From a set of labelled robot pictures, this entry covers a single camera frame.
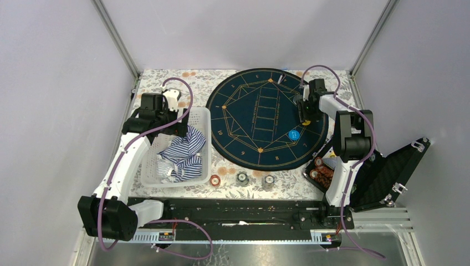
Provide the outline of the blue small blind button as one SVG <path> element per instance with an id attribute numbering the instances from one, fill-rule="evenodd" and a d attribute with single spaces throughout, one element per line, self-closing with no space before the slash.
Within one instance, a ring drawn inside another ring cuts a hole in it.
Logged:
<path id="1" fill-rule="evenodd" d="M 289 139 L 292 140 L 292 141 L 297 141 L 297 140 L 300 139 L 300 132 L 297 131 L 297 130 L 290 130 L 290 131 L 288 132 L 288 137 L 289 137 Z"/>

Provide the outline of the red five chip stack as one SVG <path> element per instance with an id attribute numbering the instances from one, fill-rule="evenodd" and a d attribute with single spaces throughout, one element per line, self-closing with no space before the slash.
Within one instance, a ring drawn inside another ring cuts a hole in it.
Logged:
<path id="1" fill-rule="evenodd" d="M 220 186 L 221 179 L 220 179 L 219 175 L 212 175 L 211 178 L 210 178 L 210 183 L 214 187 Z"/>

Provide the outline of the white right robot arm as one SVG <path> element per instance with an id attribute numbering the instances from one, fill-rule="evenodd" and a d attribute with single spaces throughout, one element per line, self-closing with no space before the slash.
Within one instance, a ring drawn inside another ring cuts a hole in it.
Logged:
<path id="1" fill-rule="evenodd" d="M 318 213 L 320 225 L 332 228 L 344 218 L 352 183 L 359 168 L 375 149 L 373 115 L 369 110 L 359 110 L 347 104 L 336 92 L 327 91 L 323 79 L 314 79 L 309 84 L 301 81 L 299 87 L 302 94 L 295 103 L 302 122 L 318 122 L 326 117 L 335 122 L 331 144 L 336 166 L 324 194 L 324 209 Z"/>

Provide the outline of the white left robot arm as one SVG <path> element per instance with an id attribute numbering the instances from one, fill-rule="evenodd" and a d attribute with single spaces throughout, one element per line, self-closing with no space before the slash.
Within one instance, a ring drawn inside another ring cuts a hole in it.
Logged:
<path id="1" fill-rule="evenodd" d="M 91 196 L 82 196 L 78 211 L 87 235 L 129 241 L 149 222 L 167 227 L 172 213 L 158 200 L 128 205 L 137 169 L 160 134 L 183 137 L 187 133 L 187 108 L 180 108 L 181 91 L 165 89 L 144 93 L 140 106 L 122 127 L 119 149 L 100 185 Z"/>

